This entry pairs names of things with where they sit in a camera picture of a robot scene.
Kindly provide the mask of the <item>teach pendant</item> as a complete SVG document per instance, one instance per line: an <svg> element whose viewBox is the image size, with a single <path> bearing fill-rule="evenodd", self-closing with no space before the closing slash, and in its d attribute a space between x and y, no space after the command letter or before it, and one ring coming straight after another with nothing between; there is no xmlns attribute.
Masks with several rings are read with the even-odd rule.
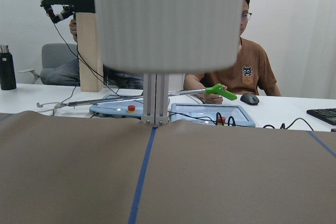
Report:
<svg viewBox="0 0 336 224"><path fill-rule="evenodd" d="M240 105L173 103L169 116L172 122L187 120L204 125L256 126Z"/></svg>
<svg viewBox="0 0 336 224"><path fill-rule="evenodd" d="M91 105L89 112L97 117L105 118L136 118L142 119L143 96L142 95L105 95L102 99L111 101L100 101Z"/></svg>

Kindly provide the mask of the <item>person in grey trousers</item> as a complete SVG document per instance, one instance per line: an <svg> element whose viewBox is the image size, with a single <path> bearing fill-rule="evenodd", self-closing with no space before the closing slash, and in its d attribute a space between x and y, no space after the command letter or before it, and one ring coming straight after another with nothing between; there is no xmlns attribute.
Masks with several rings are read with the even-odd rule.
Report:
<svg viewBox="0 0 336 224"><path fill-rule="evenodd" d="M143 74L121 72L103 66L104 82L121 89L143 89ZM73 59L54 68L41 78L44 84L57 86L80 86L79 61Z"/></svg>

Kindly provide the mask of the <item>wooden block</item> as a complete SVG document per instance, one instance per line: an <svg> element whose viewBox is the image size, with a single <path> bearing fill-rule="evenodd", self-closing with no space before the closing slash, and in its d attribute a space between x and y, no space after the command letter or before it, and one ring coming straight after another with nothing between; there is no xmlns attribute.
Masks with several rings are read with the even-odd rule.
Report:
<svg viewBox="0 0 336 224"><path fill-rule="evenodd" d="M99 92L103 87L103 64L99 49L96 15L77 13L76 22L80 88L85 92Z"/></svg>

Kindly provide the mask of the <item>black keyboard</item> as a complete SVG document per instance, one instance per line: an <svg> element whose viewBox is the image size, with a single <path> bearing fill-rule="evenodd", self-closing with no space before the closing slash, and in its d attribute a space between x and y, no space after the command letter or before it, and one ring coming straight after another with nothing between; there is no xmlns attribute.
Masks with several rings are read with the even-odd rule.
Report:
<svg viewBox="0 0 336 224"><path fill-rule="evenodd" d="M307 110L308 115L327 122L328 124L335 125L335 108L331 109L311 109Z"/></svg>

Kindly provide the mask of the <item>white ribbed mug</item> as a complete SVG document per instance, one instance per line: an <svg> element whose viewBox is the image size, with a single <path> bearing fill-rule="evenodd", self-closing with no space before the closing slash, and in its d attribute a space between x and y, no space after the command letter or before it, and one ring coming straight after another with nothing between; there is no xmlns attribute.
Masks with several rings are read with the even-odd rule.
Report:
<svg viewBox="0 0 336 224"><path fill-rule="evenodd" d="M103 64L131 73L231 67L242 1L94 0Z"/></svg>

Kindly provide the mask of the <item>green handled grabber tool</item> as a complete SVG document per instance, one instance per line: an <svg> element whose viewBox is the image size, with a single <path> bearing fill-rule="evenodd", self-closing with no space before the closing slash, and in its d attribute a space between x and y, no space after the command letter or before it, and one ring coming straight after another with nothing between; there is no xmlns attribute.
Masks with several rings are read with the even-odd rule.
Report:
<svg viewBox="0 0 336 224"><path fill-rule="evenodd" d="M169 92L168 96L172 97L172 96L179 96L179 95L196 95L196 94L218 94L231 101L234 101L237 99L237 95L225 90L220 83L212 87L204 88L204 89Z"/></svg>

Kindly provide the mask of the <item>black water bottle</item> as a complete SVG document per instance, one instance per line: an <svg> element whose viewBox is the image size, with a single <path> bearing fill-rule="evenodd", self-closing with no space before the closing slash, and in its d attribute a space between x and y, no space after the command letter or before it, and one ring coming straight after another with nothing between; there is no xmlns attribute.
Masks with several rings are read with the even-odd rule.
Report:
<svg viewBox="0 0 336 224"><path fill-rule="evenodd" d="M7 45L1 45L1 89L16 89L13 56Z"/></svg>

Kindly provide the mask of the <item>right teach pendant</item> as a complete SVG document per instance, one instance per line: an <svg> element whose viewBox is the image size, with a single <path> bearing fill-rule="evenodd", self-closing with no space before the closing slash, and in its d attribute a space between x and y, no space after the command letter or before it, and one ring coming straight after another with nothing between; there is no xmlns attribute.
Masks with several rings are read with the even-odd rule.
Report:
<svg viewBox="0 0 336 224"><path fill-rule="evenodd" d="M187 120L204 125L256 126L240 105L173 103L169 116L172 122Z"/></svg>

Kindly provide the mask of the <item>grey office chair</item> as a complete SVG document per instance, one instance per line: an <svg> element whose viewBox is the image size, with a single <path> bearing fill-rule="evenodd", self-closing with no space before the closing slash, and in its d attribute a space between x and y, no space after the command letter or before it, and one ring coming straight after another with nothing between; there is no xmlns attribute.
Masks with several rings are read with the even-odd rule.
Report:
<svg viewBox="0 0 336 224"><path fill-rule="evenodd" d="M41 49L41 65L40 72L35 69L24 69L19 73L31 73L34 77L30 80L31 84L38 83L46 84L47 76L61 65L77 58L77 45L66 43L45 44Z"/></svg>

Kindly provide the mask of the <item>left teach pendant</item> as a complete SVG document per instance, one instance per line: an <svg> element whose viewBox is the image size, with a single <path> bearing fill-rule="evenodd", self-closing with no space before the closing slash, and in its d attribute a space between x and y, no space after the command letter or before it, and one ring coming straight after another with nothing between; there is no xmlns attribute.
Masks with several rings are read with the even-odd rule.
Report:
<svg viewBox="0 0 336 224"><path fill-rule="evenodd" d="M111 101L100 101L91 105L89 112L97 117L105 118L136 118L142 119L143 96L142 95L105 95L102 99Z"/></svg>

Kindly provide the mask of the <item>black computer mouse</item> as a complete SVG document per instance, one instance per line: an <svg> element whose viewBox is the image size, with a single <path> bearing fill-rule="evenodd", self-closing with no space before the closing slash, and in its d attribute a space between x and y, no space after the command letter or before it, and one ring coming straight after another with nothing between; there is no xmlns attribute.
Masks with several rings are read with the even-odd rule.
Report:
<svg viewBox="0 0 336 224"><path fill-rule="evenodd" d="M240 97L241 102L248 104L248 105L258 105L259 99L253 93L244 93Z"/></svg>

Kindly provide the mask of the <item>man in brown shirt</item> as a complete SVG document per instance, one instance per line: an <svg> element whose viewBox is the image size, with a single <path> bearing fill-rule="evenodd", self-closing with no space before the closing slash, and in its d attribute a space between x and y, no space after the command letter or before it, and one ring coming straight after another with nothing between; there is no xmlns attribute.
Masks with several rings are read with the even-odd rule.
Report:
<svg viewBox="0 0 336 224"><path fill-rule="evenodd" d="M257 95L261 89L267 96L281 96L267 53L261 45L242 37L238 39L236 62L232 67L215 72L187 73L183 89L203 89L218 83L234 94Z"/></svg>

